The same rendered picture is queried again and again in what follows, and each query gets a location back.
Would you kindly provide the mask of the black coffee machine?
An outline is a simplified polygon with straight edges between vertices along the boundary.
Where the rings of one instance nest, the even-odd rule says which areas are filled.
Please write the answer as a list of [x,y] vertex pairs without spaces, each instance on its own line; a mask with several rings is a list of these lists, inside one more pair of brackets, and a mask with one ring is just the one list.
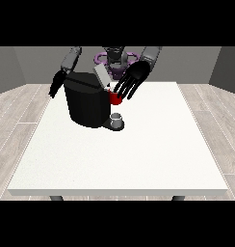
[[88,72],[71,72],[64,81],[65,97],[71,119],[84,127],[106,127],[113,131],[124,129],[111,125],[110,93],[104,90],[96,75]]

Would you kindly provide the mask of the pale grey machine lid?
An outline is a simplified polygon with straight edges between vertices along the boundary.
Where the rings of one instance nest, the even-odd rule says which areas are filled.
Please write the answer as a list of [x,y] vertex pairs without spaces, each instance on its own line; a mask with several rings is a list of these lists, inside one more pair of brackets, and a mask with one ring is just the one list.
[[93,68],[93,72],[97,76],[97,79],[102,88],[106,88],[112,81],[111,77],[109,76],[109,73],[107,72],[103,64],[95,66]]

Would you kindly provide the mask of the small grey cup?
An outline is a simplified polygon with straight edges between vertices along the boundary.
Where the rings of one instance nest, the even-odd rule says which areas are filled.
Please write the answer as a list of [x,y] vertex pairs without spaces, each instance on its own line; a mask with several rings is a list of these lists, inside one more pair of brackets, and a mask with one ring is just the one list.
[[121,125],[122,125],[122,116],[121,116],[120,113],[113,113],[110,116],[110,119],[111,119],[111,126],[113,128],[121,127]]

